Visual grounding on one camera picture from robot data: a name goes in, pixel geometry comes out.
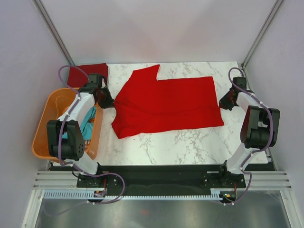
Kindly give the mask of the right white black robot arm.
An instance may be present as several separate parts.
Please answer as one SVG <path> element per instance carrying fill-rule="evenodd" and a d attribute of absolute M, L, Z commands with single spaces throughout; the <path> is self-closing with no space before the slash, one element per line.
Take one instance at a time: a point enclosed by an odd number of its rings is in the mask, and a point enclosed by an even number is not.
<path fill-rule="evenodd" d="M 247 90 L 245 78 L 235 77 L 231 83 L 232 87 L 220 99 L 219 107 L 231 111 L 239 106 L 246 114 L 240 131 L 241 144 L 223 163 L 217 176 L 218 183 L 223 187 L 230 186 L 236 175 L 244 174 L 245 168 L 258 153 L 275 145 L 280 120 L 278 109 L 264 105 L 253 92 Z"/>

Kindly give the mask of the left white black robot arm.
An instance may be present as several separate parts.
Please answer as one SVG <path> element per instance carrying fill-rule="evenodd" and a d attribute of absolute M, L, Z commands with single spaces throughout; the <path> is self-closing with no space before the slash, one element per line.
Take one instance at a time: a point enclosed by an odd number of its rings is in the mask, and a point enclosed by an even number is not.
<path fill-rule="evenodd" d="M 49 154 L 58 158 L 61 166 L 71 166 L 88 175 L 88 182 L 99 187 L 104 182 L 104 175 L 98 171 L 98 163 L 85 152 L 81 123 L 92 107 L 112 107 L 114 99 L 107 88 L 106 78 L 100 74 L 90 74 L 88 82 L 74 91 L 75 98 L 67 110 L 47 123 Z"/>

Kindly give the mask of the bright red t shirt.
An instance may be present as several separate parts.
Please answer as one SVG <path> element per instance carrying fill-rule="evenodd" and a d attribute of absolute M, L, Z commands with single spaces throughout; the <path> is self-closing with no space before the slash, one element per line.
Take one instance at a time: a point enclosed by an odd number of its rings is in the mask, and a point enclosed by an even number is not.
<path fill-rule="evenodd" d="M 116 96 L 112 128 L 119 139 L 224 125 L 211 76 L 157 80 L 159 68 L 133 71 Z"/>

